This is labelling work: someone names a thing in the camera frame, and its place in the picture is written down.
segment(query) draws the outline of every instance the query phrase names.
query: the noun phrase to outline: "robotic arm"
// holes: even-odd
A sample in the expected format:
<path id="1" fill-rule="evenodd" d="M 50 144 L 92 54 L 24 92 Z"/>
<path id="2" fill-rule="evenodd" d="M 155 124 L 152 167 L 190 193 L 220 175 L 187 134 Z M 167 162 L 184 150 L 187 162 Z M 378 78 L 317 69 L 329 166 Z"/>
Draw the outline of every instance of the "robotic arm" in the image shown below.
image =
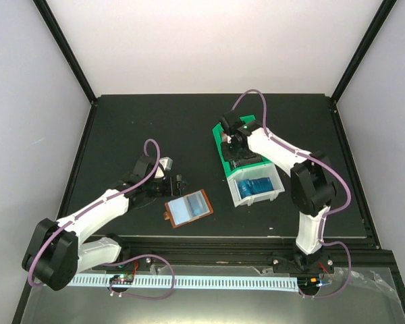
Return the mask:
<path id="1" fill-rule="evenodd" d="M 159 161 L 154 177 L 149 181 L 114 199 L 108 199 L 138 183 L 153 170 L 154 165 L 154 159 L 141 157 L 132 173 L 127 173 L 123 180 L 116 182 L 111 189 L 83 209 L 58 221 L 43 219 L 36 226 L 24 255 L 23 269 L 29 271 L 34 257 L 43 244 L 69 221 L 72 221 L 72 224 L 52 241 L 34 268 L 34 276 L 53 290 L 64 288 L 75 274 L 83 270 L 104 263 L 128 259 L 130 249 L 116 235 L 111 234 L 94 242 L 84 242 L 105 224 L 123 215 L 128 209 L 138 206 L 145 196 L 179 196 L 182 194 L 182 177 L 180 175 L 168 177 L 167 172 L 171 169 L 172 160 L 163 158 Z M 86 209 L 89 211 L 76 220 L 76 216 Z"/>
<path id="2" fill-rule="evenodd" d="M 295 254 L 296 265 L 303 271 L 319 258 L 326 212 L 330 210 L 331 199 L 336 195 L 330 173 L 312 161 L 298 156 L 297 152 L 310 155 L 329 165 L 328 158 L 320 152 L 301 150 L 279 138 L 257 121 L 245 124 L 233 111 L 221 118 L 225 133 L 231 138 L 222 145 L 226 161 L 254 158 L 261 155 L 272 161 L 291 178 L 292 201 L 299 210 L 300 223 Z"/>

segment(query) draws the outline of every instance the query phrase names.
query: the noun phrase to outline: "table surface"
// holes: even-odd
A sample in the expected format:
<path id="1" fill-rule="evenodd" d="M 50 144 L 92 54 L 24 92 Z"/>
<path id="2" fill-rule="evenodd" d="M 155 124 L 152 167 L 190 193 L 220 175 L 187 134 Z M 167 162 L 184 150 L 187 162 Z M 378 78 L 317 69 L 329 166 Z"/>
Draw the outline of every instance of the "table surface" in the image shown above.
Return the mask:
<path id="1" fill-rule="evenodd" d="M 94 117 L 68 213 L 99 197 L 127 171 L 132 171 L 147 138 L 161 155 L 173 159 L 172 172 L 189 183 L 186 192 L 205 189 L 214 213 L 173 229 L 163 219 L 169 198 L 158 198 L 108 223 L 97 234 L 139 237 L 291 238 L 298 233 L 298 210 L 290 198 L 290 181 L 279 171 L 286 191 L 273 202 L 234 208 L 211 130 L 230 110 L 238 94 L 104 95 Z M 268 127 L 292 144 L 325 152 L 350 185 L 341 146 L 323 94 L 267 94 Z M 262 118 L 261 100 L 246 96 L 239 115 Z M 149 151 L 155 154 L 154 148 Z M 346 199 L 339 188 L 332 208 Z M 355 199 L 327 220 L 325 237 L 363 238 L 365 229 Z"/>
<path id="2" fill-rule="evenodd" d="M 372 271 L 383 281 L 375 281 Z M 396 291 L 387 291 L 394 287 L 389 269 L 359 268 L 355 273 L 340 295 L 323 300 L 303 300 L 293 292 L 175 290 L 169 298 L 153 302 L 110 297 L 107 288 L 66 287 L 54 292 L 43 287 L 32 291 L 21 323 L 405 323 Z M 322 287 L 319 293 L 336 289 Z M 132 290 L 146 296 L 164 292 Z"/>

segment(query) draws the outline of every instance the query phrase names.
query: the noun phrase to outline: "gray wall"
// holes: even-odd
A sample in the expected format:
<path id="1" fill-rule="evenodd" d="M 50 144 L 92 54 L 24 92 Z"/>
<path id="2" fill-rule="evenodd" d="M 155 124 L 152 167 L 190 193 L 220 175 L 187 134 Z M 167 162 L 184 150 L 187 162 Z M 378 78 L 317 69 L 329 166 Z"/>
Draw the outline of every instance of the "gray wall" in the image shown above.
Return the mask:
<path id="1" fill-rule="evenodd" d="M 0 1 L 0 323 L 34 226 L 54 218 L 89 104 L 32 1 Z"/>
<path id="2" fill-rule="evenodd" d="M 405 0 L 398 1 L 339 102 L 384 248 L 405 283 Z"/>

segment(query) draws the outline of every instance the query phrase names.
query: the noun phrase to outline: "black tabletop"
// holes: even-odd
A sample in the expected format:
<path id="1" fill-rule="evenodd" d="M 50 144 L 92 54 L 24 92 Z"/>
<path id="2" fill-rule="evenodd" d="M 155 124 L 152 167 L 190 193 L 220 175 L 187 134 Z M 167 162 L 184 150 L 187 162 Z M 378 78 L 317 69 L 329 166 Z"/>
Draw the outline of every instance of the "black tabletop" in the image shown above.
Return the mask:
<path id="1" fill-rule="evenodd" d="M 205 189 L 214 213 L 173 229 L 163 219 L 165 202 L 129 211 L 103 227 L 98 234 L 121 236 L 181 236 L 267 238 L 294 237 L 298 233 L 298 210 L 290 198 L 290 182 L 279 170 L 286 191 L 273 202 L 235 208 L 225 179 L 212 128 L 222 113 L 231 109 L 238 94 L 145 94 L 104 95 L 99 106 L 68 214 L 98 198 L 122 175 L 131 171 L 142 154 L 147 138 L 154 138 L 163 157 L 173 159 L 172 172 L 189 183 L 186 192 Z M 332 122 L 327 97 L 323 94 L 267 94 L 267 125 L 288 142 L 308 151 L 323 151 L 332 166 L 350 184 L 348 170 Z M 246 96 L 237 108 L 239 115 L 262 119 L 258 96 Z M 149 150 L 153 155 L 155 149 Z M 332 208 L 342 205 L 339 194 Z M 365 237 L 356 199 L 351 206 L 327 220 L 325 237 Z"/>

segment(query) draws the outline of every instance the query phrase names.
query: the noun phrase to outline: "purple cable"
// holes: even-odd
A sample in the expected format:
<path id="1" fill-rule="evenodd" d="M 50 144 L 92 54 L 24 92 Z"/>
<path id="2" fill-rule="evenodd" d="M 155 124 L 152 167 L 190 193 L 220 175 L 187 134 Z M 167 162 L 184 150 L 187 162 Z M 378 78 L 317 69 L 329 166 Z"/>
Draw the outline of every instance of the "purple cable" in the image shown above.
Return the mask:
<path id="1" fill-rule="evenodd" d="M 112 194 L 111 196 L 107 197 L 107 201 L 114 199 L 115 197 L 121 196 L 122 194 L 125 194 L 129 191 L 132 191 L 133 189 L 141 186 L 143 183 L 145 183 L 148 179 L 151 178 L 151 176 L 156 172 L 157 170 L 157 166 L 159 165 L 159 160 L 161 158 L 161 149 L 159 148 L 159 145 L 157 144 L 157 142 L 151 138 L 149 138 L 148 140 L 146 140 L 146 142 L 144 143 L 144 153 L 147 155 L 146 153 L 146 147 L 148 143 L 153 143 L 156 147 L 156 153 L 157 153 L 157 158 L 156 158 L 156 163 L 155 163 L 155 167 L 151 170 L 151 172 L 141 181 L 139 181 L 139 183 L 134 184 L 132 187 L 125 189 L 121 192 L 118 192 L 116 194 Z M 95 202 L 94 204 L 88 206 L 87 208 L 85 208 L 83 211 L 81 211 L 80 213 L 78 213 L 75 216 L 75 220 L 78 220 L 79 218 L 81 218 L 83 215 L 87 214 L 89 211 L 91 211 L 92 209 L 96 208 L 97 206 L 103 204 L 104 201 L 103 200 L 99 200 L 97 202 Z M 50 238 L 42 245 L 42 247 L 39 249 L 38 253 L 36 254 L 36 256 L 33 259 L 33 262 L 28 270 L 28 277 L 27 277 L 27 281 L 28 284 L 32 287 L 41 287 L 43 286 L 43 283 L 35 283 L 33 281 L 33 274 L 34 274 L 34 268 L 36 268 L 37 263 L 39 262 L 39 259 L 41 258 L 42 254 L 44 253 L 44 251 L 47 249 L 47 247 L 50 245 L 50 243 L 52 243 L 52 241 L 69 225 L 73 224 L 72 221 L 68 221 L 65 225 L 61 226 L 57 231 L 55 231 Z"/>
<path id="2" fill-rule="evenodd" d="M 148 296 L 141 296 L 141 295 L 137 295 L 137 294 L 128 294 L 128 293 L 124 293 L 124 292 L 122 292 L 121 295 L 122 296 L 127 296 L 127 297 L 135 297 L 135 298 L 144 299 L 144 300 L 162 300 L 162 299 L 165 299 L 165 298 L 171 296 L 171 294 L 173 293 L 174 284 L 175 284 L 175 281 L 176 281 L 176 275 L 174 273 L 174 270 L 173 270 L 173 267 L 171 266 L 171 264 L 168 261 L 166 261 L 162 256 L 155 255 L 155 254 L 143 254 L 143 255 L 135 256 L 134 258 L 131 258 L 129 260 L 122 261 L 122 262 L 105 263 L 105 264 L 103 264 L 103 266 L 105 266 L 105 267 L 117 267 L 119 265 L 125 265 L 126 263 L 130 263 L 132 261 L 136 261 L 138 259 L 143 259 L 143 258 L 155 258 L 155 259 L 161 260 L 162 262 L 164 262 L 169 267 L 169 269 L 171 270 L 171 276 L 172 276 L 171 287 L 168 289 L 168 291 L 164 295 L 159 296 L 159 297 L 148 297 Z M 113 291 L 113 283 L 112 282 L 109 285 L 109 291 L 112 294 L 116 293 L 116 294 L 120 295 L 120 293 Z"/>
<path id="3" fill-rule="evenodd" d="M 269 137 L 272 141 L 274 141 L 276 144 L 280 145 L 281 147 L 283 147 L 287 151 L 289 151 L 291 153 L 294 153 L 295 155 L 297 155 L 299 157 L 302 157 L 304 159 L 308 159 L 309 161 L 312 161 L 313 163 L 316 163 L 317 165 L 319 165 L 322 168 L 326 169 L 344 187 L 344 190 L 345 190 L 345 193 L 346 193 L 346 202 L 341 207 L 338 207 L 338 208 L 336 208 L 336 209 L 334 209 L 332 211 L 328 211 L 326 214 L 324 214 L 321 217 L 322 222 L 320 222 L 320 226 L 319 226 L 319 229 L 318 229 L 318 239 L 321 241 L 323 246 L 333 246 L 333 245 L 336 245 L 336 244 L 342 245 L 345 248 L 345 251 L 346 251 L 346 254 L 347 254 L 347 257 L 348 257 L 348 276 L 346 278 L 345 284 L 338 291 L 336 291 L 336 292 L 334 292 L 332 294 L 329 294 L 327 296 L 321 296 L 321 297 L 318 297 L 318 298 L 326 298 L 326 297 L 335 296 L 336 294 L 338 294 L 339 292 L 344 290 L 345 287 L 348 285 L 348 282 L 350 281 L 351 256 L 350 256 L 350 251 L 348 250 L 348 247 L 343 242 L 335 241 L 335 242 L 332 242 L 332 243 L 324 243 L 324 241 L 323 241 L 323 228 L 324 228 L 327 216 L 333 215 L 334 213 L 338 213 L 340 211 L 343 211 L 344 209 L 346 209 L 350 205 L 350 203 L 351 203 L 351 190 L 349 189 L 349 187 L 348 187 L 347 183 L 345 182 L 345 180 L 334 169 L 332 169 L 330 166 L 328 166 L 324 162 L 322 162 L 322 161 L 320 161 L 320 160 L 318 160 L 318 159 L 316 159 L 316 158 L 314 158 L 314 157 L 312 157 L 310 155 L 301 153 L 300 151 L 297 151 L 295 148 L 292 148 L 292 147 L 288 146 L 287 144 L 281 142 L 277 138 L 269 136 L 269 130 L 267 129 L 267 103 L 266 103 L 265 97 L 261 93 L 261 91 L 255 90 L 255 89 L 247 90 L 240 97 L 238 97 L 236 103 L 234 103 L 234 106 L 232 107 L 231 110 L 234 110 L 237 107 L 238 103 L 243 99 L 243 97 L 245 95 L 247 95 L 248 93 L 250 93 L 250 92 L 258 93 L 260 95 L 260 97 L 261 97 L 261 100 L 263 101 L 263 129 L 264 129 L 264 133 L 267 135 L 267 137 Z M 307 295 L 303 294 L 303 292 L 301 290 L 300 290 L 300 293 L 305 297 L 307 296 Z"/>

